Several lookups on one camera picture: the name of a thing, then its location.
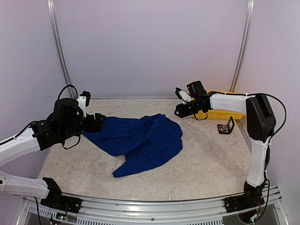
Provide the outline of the yellow plastic tray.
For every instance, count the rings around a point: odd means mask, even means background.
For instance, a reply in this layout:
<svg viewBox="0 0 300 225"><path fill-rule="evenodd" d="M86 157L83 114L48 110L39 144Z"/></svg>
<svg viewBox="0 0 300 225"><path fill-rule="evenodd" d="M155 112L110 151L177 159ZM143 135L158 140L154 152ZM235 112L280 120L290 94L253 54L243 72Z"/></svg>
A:
<svg viewBox="0 0 300 225"><path fill-rule="evenodd" d="M205 119L242 119L246 114L246 99L244 95L235 95L227 92L208 92L206 90L198 93L188 91L191 102L203 101L204 106L199 106L192 112L192 116L196 120Z"/></svg>

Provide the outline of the black brooch box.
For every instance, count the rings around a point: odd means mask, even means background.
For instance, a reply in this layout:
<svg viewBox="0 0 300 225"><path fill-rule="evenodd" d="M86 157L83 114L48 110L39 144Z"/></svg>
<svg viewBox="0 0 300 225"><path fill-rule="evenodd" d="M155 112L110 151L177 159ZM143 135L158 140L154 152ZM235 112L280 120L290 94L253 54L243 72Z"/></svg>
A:
<svg viewBox="0 0 300 225"><path fill-rule="evenodd" d="M231 116L227 124L217 124L219 134L230 135L235 127L235 122Z"/></svg>

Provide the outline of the blue printed t-shirt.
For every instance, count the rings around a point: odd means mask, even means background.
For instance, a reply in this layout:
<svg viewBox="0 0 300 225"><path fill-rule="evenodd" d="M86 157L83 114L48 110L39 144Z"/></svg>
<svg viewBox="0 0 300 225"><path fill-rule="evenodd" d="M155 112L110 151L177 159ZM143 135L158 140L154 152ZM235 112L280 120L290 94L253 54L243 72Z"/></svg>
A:
<svg viewBox="0 0 300 225"><path fill-rule="evenodd" d="M125 157L112 173L115 178L160 167L183 148L181 127L160 113L140 119L108 117L100 132L83 135L107 154Z"/></svg>

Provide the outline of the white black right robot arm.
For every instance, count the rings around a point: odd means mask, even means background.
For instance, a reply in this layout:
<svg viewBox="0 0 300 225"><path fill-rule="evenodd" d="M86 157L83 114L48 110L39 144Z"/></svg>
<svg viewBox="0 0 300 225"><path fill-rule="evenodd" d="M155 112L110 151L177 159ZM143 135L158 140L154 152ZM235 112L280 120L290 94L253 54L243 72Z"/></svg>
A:
<svg viewBox="0 0 300 225"><path fill-rule="evenodd" d="M270 161L270 141L274 135L276 118L264 94L226 94L205 90L186 93L180 88L175 89L176 96L182 100L174 114L184 118L199 111L225 110L242 113L247 117L247 133L251 141L250 170L244 183L243 194L237 202L244 208L250 208L262 197L266 183L266 169Z"/></svg>

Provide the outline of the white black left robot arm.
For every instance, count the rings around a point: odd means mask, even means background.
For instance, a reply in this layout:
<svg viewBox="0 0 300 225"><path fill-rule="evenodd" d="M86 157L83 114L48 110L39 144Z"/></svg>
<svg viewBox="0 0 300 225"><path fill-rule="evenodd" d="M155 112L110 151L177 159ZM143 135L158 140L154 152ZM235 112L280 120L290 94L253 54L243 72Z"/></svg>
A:
<svg viewBox="0 0 300 225"><path fill-rule="evenodd" d="M89 103L90 93L87 91L76 99L59 97L47 119L33 121L20 133L1 142L0 165L59 143L64 145L67 139L80 137L83 132L101 131L106 117L100 113L87 114ZM57 209L66 203L60 188L51 178L30 179L1 172L0 193L47 199Z"/></svg>

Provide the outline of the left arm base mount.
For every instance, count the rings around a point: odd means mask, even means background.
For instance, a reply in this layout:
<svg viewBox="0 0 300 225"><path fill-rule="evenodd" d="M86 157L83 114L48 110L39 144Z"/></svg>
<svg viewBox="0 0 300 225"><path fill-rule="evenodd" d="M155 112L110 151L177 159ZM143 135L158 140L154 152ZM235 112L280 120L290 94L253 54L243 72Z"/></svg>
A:
<svg viewBox="0 0 300 225"><path fill-rule="evenodd" d="M76 197L61 195L55 198L42 199L41 204L52 209L78 214L82 200Z"/></svg>

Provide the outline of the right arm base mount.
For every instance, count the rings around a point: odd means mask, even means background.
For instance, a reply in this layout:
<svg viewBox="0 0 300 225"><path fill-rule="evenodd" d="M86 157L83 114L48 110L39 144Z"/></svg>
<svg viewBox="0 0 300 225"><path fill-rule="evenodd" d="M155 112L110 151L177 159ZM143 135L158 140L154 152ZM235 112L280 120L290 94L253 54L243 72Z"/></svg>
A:
<svg viewBox="0 0 300 225"><path fill-rule="evenodd" d="M265 201L263 197L246 199L244 195L237 195L225 198L224 203L226 212L231 213L263 205Z"/></svg>

